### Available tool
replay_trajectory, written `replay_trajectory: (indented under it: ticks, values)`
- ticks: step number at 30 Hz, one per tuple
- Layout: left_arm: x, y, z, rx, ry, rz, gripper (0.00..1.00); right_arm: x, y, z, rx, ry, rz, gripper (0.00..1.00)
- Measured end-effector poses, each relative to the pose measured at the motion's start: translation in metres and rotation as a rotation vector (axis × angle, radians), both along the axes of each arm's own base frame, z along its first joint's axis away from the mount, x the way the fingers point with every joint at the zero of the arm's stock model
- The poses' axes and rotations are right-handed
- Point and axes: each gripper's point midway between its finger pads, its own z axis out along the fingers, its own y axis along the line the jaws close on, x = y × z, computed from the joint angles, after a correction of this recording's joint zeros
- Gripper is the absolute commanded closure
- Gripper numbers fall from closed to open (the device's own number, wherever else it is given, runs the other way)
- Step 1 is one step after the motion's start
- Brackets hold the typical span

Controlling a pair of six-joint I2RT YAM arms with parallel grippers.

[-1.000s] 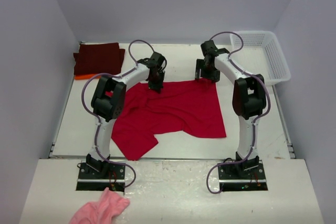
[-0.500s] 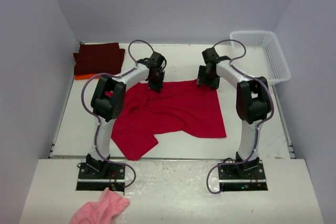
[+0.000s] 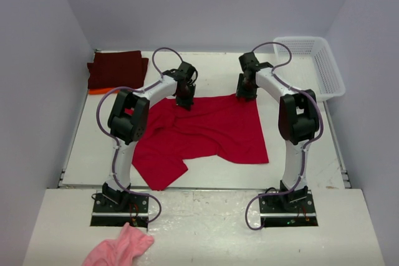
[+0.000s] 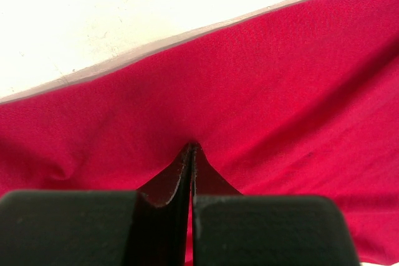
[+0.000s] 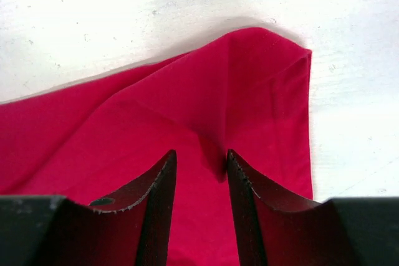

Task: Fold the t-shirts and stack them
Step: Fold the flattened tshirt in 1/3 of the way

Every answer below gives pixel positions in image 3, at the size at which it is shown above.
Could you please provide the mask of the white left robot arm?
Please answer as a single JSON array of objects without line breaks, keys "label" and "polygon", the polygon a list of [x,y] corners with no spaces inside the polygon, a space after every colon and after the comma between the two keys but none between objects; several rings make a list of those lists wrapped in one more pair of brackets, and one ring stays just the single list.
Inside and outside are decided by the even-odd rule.
[{"label": "white left robot arm", "polygon": [[122,87],[117,93],[108,118],[106,133],[115,140],[115,154],[111,172],[102,186],[107,204],[117,212],[124,211],[130,203],[130,168],[138,141],[147,128],[149,111],[161,100],[174,96],[176,104],[190,111],[195,95],[198,71],[187,62],[177,69],[166,70],[157,82],[140,90]]}]

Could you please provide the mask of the red t-shirt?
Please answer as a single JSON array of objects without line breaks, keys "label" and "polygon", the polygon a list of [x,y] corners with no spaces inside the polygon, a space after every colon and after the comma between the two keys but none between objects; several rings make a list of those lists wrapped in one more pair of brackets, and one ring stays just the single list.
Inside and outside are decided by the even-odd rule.
[{"label": "red t-shirt", "polygon": [[149,110],[132,164],[152,190],[161,191],[187,172],[186,159],[208,156],[236,164],[269,162],[256,101],[198,97],[185,110],[163,99]]}]

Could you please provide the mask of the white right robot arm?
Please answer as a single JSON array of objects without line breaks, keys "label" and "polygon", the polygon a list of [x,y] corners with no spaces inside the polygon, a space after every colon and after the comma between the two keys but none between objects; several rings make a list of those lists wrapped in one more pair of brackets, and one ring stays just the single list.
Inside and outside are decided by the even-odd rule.
[{"label": "white right robot arm", "polygon": [[279,103],[278,129],[286,142],[286,164],[280,190],[274,202],[291,212],[306,200],[307,155],[310,144],[323,133],[323,123],[313,90],[289,85],[275,73],[270,63],[260,63],[254,52],[239,57],[242,73],[236,90],[238,98],[254,100],[259,88]]}]

